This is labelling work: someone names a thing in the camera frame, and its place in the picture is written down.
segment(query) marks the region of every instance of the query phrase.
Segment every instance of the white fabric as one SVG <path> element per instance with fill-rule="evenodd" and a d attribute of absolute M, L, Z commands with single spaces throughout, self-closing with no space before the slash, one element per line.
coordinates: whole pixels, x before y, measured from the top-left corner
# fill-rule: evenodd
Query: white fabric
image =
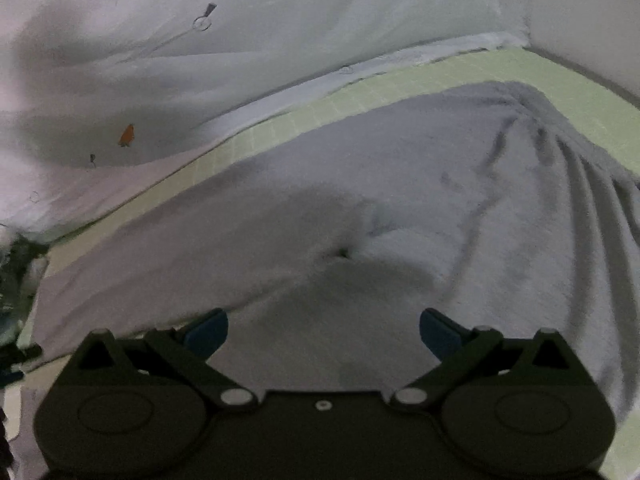
<path fill-rule="evenodd" d="M 53 238 L 228 136 L 224 112 L 414 44 L 525 41 L 526 21 L 526 0 L 0 0 L 0 222 Z"/>

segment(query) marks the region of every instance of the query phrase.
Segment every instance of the circular wheel cover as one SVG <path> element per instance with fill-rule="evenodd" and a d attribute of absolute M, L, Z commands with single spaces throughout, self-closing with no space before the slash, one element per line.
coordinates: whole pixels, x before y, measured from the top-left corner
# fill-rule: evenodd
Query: circular wheel cover
<path fill-rule="evenodd" d="M 34 419 L 50 466 L 78 476 L 146 476 L 177 462 L 206 424 L 188 386 L 54 386 Z"/>
<path fill-rule="evenodd" d="M 452 441 L 487 471 L 516 476 L 566 474 L 607 451 L 615 432 L 596 388 L 471 383 L 442 406 Z"/>

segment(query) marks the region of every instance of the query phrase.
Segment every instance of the black object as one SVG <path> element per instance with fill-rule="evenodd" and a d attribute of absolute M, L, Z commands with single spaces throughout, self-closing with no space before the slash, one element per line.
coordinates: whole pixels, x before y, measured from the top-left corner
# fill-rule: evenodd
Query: black object
<path fill-rule="evenodd" d="M 12 370 L 14 365 L 36 359 L 42 355 L 42 348 L 32 344 L 25 348 L 18 348 L 11 343 L 0 348 L 0 388 L 20 381 L 24 377 L 21 370 Z"/>
<path fill-rule="evenodd" d="M 258 402 L 205 363 L 227 323 L 218 309 L 142 339 L 89 334 L 34 419 L 49 467 L 87 480 L 600 478 L 614 417 L 553 330 L 505 339 L 427 309 L 420 333 L 443 361 L 389 402 Z"/>
<path fill-rule="evenodd" d="M 4 422 L 6 415 L 0 408 L 0 423 L 2 423 L 2 441 L 0 442 L 0 480 L 9 480 L 8 469 L 14 464 L 14 456 L 11 454 L 9 442 L 6 439 L 6 428 Z"/>

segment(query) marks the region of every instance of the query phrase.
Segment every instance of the light green foam mat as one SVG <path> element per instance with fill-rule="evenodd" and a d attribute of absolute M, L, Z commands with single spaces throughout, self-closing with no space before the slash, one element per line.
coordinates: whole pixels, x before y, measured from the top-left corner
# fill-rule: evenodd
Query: light green foam mat
<path fill-rule="evenodd" d="M 640 110 L 585 76 L 520 48 L 475 52 L 358 81 L 334 94 L 242 131 L 49 253 L 51 275 L 127 221 L 234 162 L 348 116 L 469 83 L 520 81 L 543 92 L 574 127 L 640 173 Z M 640 467 L 640 412 L 619 431 L 603 473 L 626 480 Z"/>

